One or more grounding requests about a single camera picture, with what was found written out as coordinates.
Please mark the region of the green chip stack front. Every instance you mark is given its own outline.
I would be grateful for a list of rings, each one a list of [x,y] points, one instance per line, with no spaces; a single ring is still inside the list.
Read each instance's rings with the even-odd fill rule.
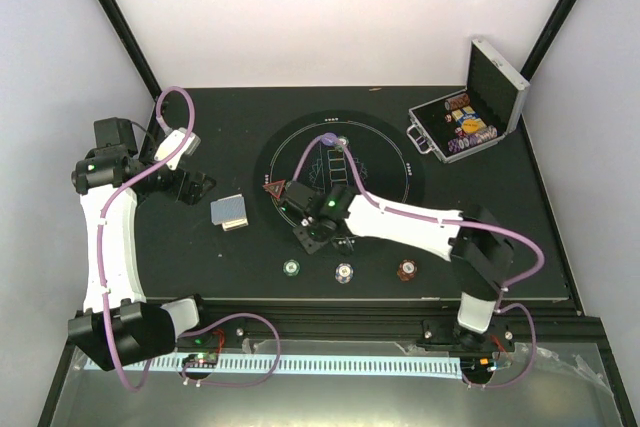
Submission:
[[[283,273],[288,277],[297,276],[300,272],[300,264],[294,260],[290,259],[283,263]]]

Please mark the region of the blue chip stack front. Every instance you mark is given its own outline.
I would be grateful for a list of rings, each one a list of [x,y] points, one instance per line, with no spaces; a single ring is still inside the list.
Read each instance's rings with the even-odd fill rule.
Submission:
[[[349,283],[354,276],[354,269],[348,263],[341,263],[335,269],[335,279],[340,284]]]

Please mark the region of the purple small blind button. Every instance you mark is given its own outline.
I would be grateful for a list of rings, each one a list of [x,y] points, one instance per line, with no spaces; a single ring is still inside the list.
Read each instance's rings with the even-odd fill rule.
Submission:
[[[338,136],[334,133],[327,132],[320,136],[320,142],[328,147],[335,146],[338,142]]]

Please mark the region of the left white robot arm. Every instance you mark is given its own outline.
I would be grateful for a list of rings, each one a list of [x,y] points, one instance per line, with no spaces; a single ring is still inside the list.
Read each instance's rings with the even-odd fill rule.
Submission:
[[[104,371],[168,354],[180,335],[193,346],[207,344],[215,323],[201,312],[199,295],[148,303],[135,244],[140,200],[162,192],[194,205],[213,189],[213,178],[179,165],[199,137],[172,130],[152,158],[138,159],[131,121],[99,120],[94,134],[95,148],[72,173],[86,222],[89,270],[82,311],[68,323],[70,340]]]

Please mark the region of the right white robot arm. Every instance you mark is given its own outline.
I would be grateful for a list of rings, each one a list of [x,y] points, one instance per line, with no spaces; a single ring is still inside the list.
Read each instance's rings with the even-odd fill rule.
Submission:
[[[460,306],[450,336],[436,347],[481,350],[491,337],[491,321],[513,259],[513,246],[495,226],[465,227],[488,220],[474,208],[432,210],[376,197],[338,184],[322,194],[297,181],[285,186],[280,208],[294,215],[294,228],[304,250],[312,254],[338,237],[375,238],[423,250],[449,262],[461,289]]]

